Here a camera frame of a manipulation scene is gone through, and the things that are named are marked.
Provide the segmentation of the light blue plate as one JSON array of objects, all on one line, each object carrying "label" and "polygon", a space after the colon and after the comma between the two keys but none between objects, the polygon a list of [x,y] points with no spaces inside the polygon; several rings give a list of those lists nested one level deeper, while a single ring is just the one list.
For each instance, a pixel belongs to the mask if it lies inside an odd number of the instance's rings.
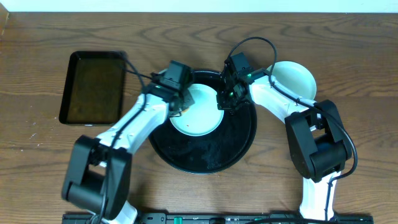
[{"label": "light blue plate", "polygon": [[173,126],[188,136],[203,136],[214,131],[222,122],[224,111],[217,106],[217,92],[203,84],[193,84],[188,88],[194,104],[181,116],[170,118]]},{"label": "light blue plate", "polygon": [[277,62],[272,75],[283,86],[306,99],[313,100],[317,93],[317,84],[311,72],[297,62]]}]

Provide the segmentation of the light blue plate top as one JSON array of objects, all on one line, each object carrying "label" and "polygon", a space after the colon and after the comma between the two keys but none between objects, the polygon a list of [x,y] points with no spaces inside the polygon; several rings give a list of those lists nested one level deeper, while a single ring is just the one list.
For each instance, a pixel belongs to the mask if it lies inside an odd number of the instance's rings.
[{"label": "light blue plate top", "polygon": [[306,99],[313,100],[317,93],[317,84],[311,72],[297,62],[277,62],[272,75],[283,86]]}]

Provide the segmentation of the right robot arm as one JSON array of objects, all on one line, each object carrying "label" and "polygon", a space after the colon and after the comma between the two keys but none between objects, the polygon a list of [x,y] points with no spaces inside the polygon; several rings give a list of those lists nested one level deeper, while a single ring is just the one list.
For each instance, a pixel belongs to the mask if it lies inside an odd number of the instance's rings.
[{"label": "right robot arm", "polygon": [[221,81],[217,93],[220,109],[255,103],[285,124],[291,160],[303,177],[300,214],[305,219],[332,220],[336,182],[356,168],[352,166],[344,173],[346,161],[358,158],[336,105],[330,100],[316,102],[297,94],[264,68],[223,70]]}]

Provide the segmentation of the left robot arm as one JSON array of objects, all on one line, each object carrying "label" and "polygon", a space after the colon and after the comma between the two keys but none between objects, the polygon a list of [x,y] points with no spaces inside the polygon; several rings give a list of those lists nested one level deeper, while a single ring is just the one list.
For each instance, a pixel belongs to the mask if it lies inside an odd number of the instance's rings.
[{"label": "left robot arm", "polygon": [[132,157],[155,128],[193,103],[187,87],[150,83],[111,128],[75,141],[62,198],[89,211],[90,223],[134,223],[137,210],[127,201]]}]

